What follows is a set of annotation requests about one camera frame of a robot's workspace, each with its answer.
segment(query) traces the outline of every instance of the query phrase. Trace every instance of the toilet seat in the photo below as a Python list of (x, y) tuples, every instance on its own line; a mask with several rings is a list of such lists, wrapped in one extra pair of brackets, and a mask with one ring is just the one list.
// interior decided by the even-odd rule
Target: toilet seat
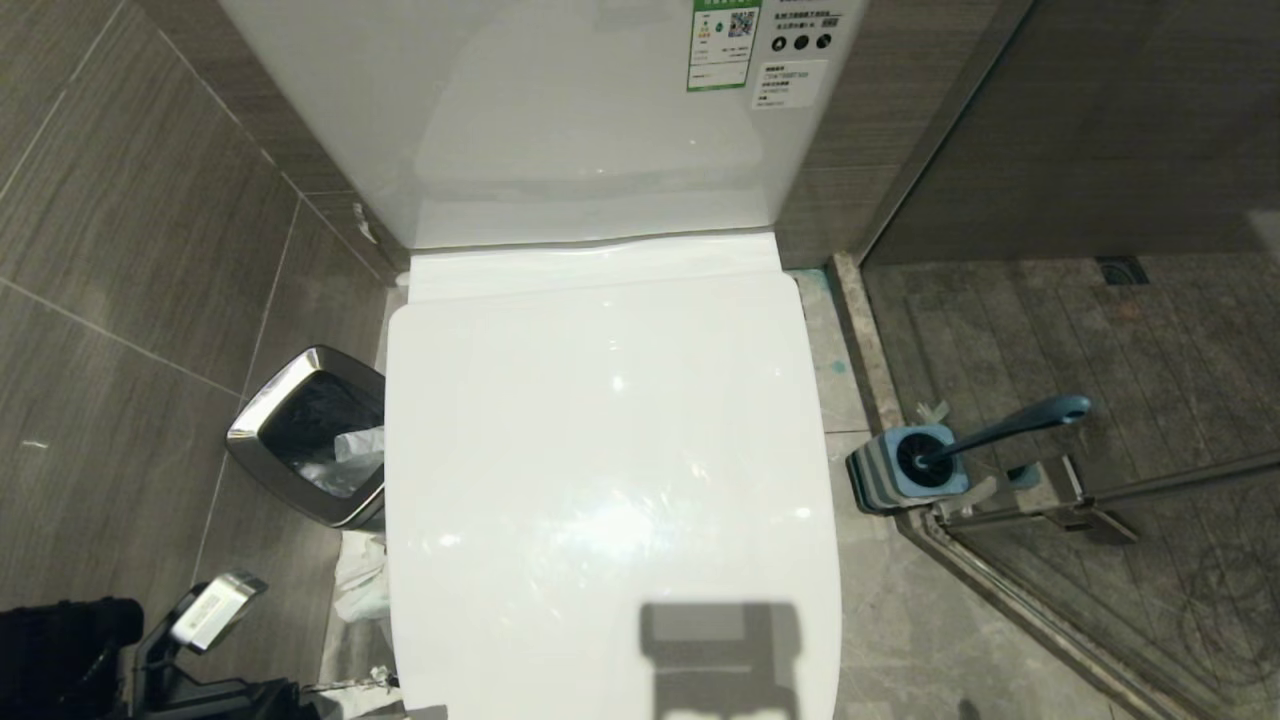
[(406, 708), (621, 720), (723, 701), (829, 717), (835, 521), (772, 233), (538, 252), (416, 258), (392, 319)]

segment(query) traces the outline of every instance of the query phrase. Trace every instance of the label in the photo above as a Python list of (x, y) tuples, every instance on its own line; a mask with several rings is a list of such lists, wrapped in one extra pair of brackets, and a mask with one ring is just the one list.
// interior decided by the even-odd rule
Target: label
[(694, 0), (689, 92), (746, 85), (760, 24), (760, 0)]
[(818, 100), (826, 72), (827, 60), (768, 63), (755, 81), (751, 109), (808, 108)]

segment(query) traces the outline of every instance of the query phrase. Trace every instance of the blue handle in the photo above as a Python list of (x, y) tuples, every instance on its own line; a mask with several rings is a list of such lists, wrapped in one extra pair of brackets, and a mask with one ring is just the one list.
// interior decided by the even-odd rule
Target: blue handle
[(991, 445), (998, 439), (1005, 439), (1006, 437), (1012, 437), (1030, 430), (1053, 428), (1057, 425), (1070, 425), (1080, 418), (1084, 418), (1084, 415), (1088, 414), (1091, 405), (1089, 398), (1083, 395), (1060, 395), (1057, 397), (1042, 400), (1036, 405), (1014, 413), (989, 428), (978, 430), (966, 438), (957, 439), (937, 452), (916, 457), (915, 464), (920, 468), (928, 468), (929, 465), (936, 465), (937, 462), (959, 452)]

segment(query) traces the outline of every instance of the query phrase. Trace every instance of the white toilet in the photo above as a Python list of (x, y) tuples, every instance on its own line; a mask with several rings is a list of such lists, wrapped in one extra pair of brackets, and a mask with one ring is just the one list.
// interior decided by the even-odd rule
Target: white toilet
[(415, 250), (387, 369), (406, 708), (831, 717), (831, 488), (768, 228), (861, 4), (223, 4)]

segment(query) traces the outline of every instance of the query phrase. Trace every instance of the stainless steel trash can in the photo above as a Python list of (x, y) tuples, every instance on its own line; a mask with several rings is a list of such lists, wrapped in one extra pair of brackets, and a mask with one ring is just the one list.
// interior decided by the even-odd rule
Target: stainless steel trash can
[(334, 438), (380, 432), (385, 378), (332, 347), (308, 347), (227, 430), (227, 448), (276, 497), (330, 528), (366, 527), (383, 507), (380, 454), (339, 461)]

